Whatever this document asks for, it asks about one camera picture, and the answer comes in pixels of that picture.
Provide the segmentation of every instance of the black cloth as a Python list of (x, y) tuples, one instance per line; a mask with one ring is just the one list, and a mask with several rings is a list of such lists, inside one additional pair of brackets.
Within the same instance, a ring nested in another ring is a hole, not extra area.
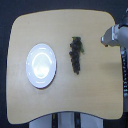
[(11, 125), (7, 120), (7, 52), (11, 27), (14, 20), (18, 16), (38, 11), (55, 9), (89, 9), (106, 11), (114, 17), (116, 23), (119, 23), (127, 7), (128, 0), (0, 0), (0, 127), (28, 127), (28, 124)]

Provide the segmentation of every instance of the wooden table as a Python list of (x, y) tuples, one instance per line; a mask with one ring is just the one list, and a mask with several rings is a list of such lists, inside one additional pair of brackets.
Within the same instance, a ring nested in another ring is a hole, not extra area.
[[(28, 14), (15, 20), (7, 61), (7, 116), (12, 124), (40, 116), (77, 111), (105, 119), (123, 113), (123, 80), (119, 47), (105, 48), (100, 37), (114, 25), (106, 12), (58, 10)], [(69, 56), (73, 36), (80, 36), (85, 53), (81, 71), (72, 71)], [(26, 75), (26, 58), (38, 43), (49, 45), (57, 72), (46, 89), (33, 87)]]

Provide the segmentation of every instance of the tabletop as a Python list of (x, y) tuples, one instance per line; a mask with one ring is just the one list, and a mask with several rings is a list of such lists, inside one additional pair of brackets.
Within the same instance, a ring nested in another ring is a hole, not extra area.
[[(123, 80), (119, 47), (105, 48), (100, 37), (114, 25), (106, 12), (56, 10), (28, 14), (13, 24), (7, 61), (7, 115), (19, 124), (62, 111), (78, 111), (104, 119), (123, 113)], [(69, 56), (73, 36), (80, 36), (85, 53), (81, 71), (72, 71)], [(46, 89), (33, 87), (26, 75), (29, 51), (48, 44), (57, 59), (57, 72)]]

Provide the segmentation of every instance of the white plate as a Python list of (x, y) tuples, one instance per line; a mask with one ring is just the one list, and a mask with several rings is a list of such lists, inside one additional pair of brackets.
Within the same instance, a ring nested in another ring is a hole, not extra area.
[(37, 88), (48, 86), (56, 72), (56, 58), (46, 44), (35, 45), (26, 60), (26, 73), (29, 81)]

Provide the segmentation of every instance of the floor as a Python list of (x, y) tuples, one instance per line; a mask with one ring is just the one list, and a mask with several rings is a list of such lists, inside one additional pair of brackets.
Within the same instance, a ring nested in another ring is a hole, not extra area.
[[(0, 1), (0, 126), (1, 128), (28, 128), (27, 124), (11, 125), (7, 120), (6, 66), (11, 27), (23, 14), (55, 9), (90, 9), (109, 12), (119, 23), (127, 9), (127, 0), (1, 0)], [(104, 120), (105, 128), (125, 128), (127, 113), (121, 119)]]

